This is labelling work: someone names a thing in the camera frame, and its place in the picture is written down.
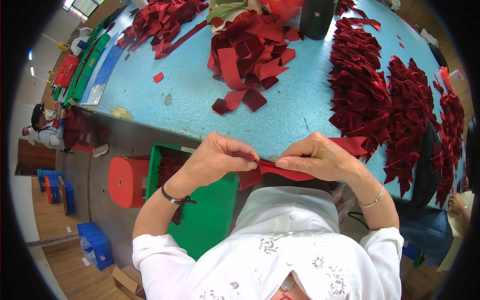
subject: black hat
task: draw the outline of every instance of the black hat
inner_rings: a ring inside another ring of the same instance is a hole
[[[37,104],[35,105],[35,108],[33,109],[32,113],[32,128],[36,131],[40,131],[40,128],[38,128],[36,125],[38,121],[40,121],[40,117],[42,116],[44,112],[44,107],[45,104]]]

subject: person's foot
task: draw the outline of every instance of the person's foot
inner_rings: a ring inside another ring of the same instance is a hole
[[[107,151],[108,151],[108,143],[103,144],[100,147],[93,149],[93,151],[92,151],[93,152],[93,157],[99,157],[100,155],[103,155],[103,154],[107,153]]]

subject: black bottle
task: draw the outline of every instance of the black bottle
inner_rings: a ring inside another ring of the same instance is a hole
[[[337,3],[338,0],[303,0],[300,30],[312,39],[325,38]]]

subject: table surface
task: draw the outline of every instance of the table surface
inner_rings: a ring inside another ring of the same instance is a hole
[[[435,74],[441,78],[439,65],[428,44],[406,22],[376,0],[362,0],[356,7],[382,24],[379,31],[370,25],[363,26],[363,29],[377,38],[382,46],[380,63],[385,75],[390,74],[387,65],[392,55],[398,56],[404,64],[412,57],[427,75],[433,91],[433,112],[441,120],[440,93],[432,86]],[[135,8],[133,4],[129,5],[115,20],[115,26],[109,31],[111,36],[132,24],[129,11]],[[203,21],[206,13],[204,10],[192,22],[182,25],[175,40]],[[361,18],[351,10],[342,17]],[[297,16],[290,20],[291,25],[298,28],[299,19]],[[290,144],[315,131],[327,137],[339,137],[340,131],[328,121],[333,115],[329,110],[333,91],[326,77],[332,69],[329,59],[337,20],[338,17],[334,16],[324,40],[305,38],[290,43],[289,48],[296,50],[296,57],[286,64],[289,69],[277,76],[278,83],[261,91],[268,102],[256,112],[251,112],[244,104],[224,116],[212,111],[215,100],[231,90],[223,81],[213,79],[212,71],[206,66],[212,38],[209,26],[160,60],[154,59],[150,39],[130,53],[127,61],[124,60],[125,50],[110,74],[98,106],[86,108],[110,115],[111,108],[120,106],[127,109],[132,122],[197,140],[217,131],[250,144],[264,159],[280,155]],[[396,35],[401,36],[404,49]],[[163,72],[165,78],[156,84],[152,77],[159,72]],[[169,105],[165,101],[167,97],[171,97]],[[381,181],[386,176],[385,149],[384,144],[366,165]],[[464,159],[465,155],[459,162],[453,187],[462,178]],[[397,179],[385,187],[393,196],[400,197]],[[409,201],[412,193],[413,185],[403,199]],[[439,208],[434,201],[435,196],[429,206]]]

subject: white blouse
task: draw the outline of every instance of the white blouse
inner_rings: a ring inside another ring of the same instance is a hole
[[[403,238],[383,228],[360,244],[338,233],[330,194],[253,191],[232,234],[195,262],[169,234],[133,240],[148,300],[269,300],[284,279],[310,299],[400,299]]]

